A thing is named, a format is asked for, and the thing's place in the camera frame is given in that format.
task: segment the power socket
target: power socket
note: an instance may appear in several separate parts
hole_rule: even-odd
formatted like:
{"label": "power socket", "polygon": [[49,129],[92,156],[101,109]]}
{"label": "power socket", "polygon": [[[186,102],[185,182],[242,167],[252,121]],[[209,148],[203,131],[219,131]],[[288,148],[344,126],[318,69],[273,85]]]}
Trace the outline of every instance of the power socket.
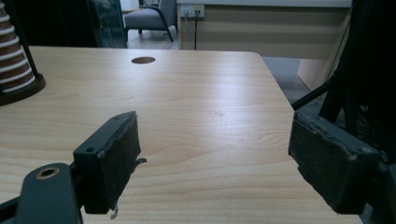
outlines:
{"label": "power socket", "polygon": [[195,12],[199,11],[198,17],[203,18],[205,15],[205,5],[195,5],[195,4],[181,4],[180,5],[180,16],[194,18]]}

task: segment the gray chair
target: gray chair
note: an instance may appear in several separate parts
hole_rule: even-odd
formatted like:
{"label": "gray chair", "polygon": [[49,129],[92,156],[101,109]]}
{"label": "gray chair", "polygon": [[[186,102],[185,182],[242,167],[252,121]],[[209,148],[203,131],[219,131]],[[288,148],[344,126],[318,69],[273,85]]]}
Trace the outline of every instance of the gray chair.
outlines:
{"label": "gray chair", "polygon": [[161,0],[158,7],[141,7],[140,10],[130,12],[124,16],[125,33],[128,30],[160,30],[166,31],[173,42],[169,27],[177,30],[176,0]]}

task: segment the light wood grain surface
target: light wood grain surface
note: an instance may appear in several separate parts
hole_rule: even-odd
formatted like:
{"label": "light wood grain surface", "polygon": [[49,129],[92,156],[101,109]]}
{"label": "light wood grain surface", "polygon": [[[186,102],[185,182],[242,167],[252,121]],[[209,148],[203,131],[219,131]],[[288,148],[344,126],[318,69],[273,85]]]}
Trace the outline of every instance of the light wood grain surface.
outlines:
{"label": "light wood grain surface", "polygon": [[[119,215],[85,223],[360,223],[339,216],[288,155],[293,111],[248,52],[31,47],[45,89],[0,107],[0,202],[111,117],[138,115],[142,157]],[[151,56],[154,63],[133,64]]]}

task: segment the mounting hole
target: mounting hole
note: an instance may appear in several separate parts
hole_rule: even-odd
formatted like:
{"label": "mounting hole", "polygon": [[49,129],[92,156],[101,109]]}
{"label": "mounting hole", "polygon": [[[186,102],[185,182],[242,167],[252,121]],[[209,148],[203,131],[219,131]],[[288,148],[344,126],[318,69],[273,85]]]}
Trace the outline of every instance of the mounting hole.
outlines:
{"label": "mounting hole", "polygon": [[51,178],[59,173],[58,167],[50,167],[40,171],[35,178],[37,179],[48,179]]}
{"label": "mounting hole", "polygon": [[86,152],[94,152],[95,148],[94,147],[88,147],[87,149],[85,149]]}
{"label": "mounting hole", "polygon": [[155,58],[152,57],[139,57],[132,59],[132,63],[153,63]]}

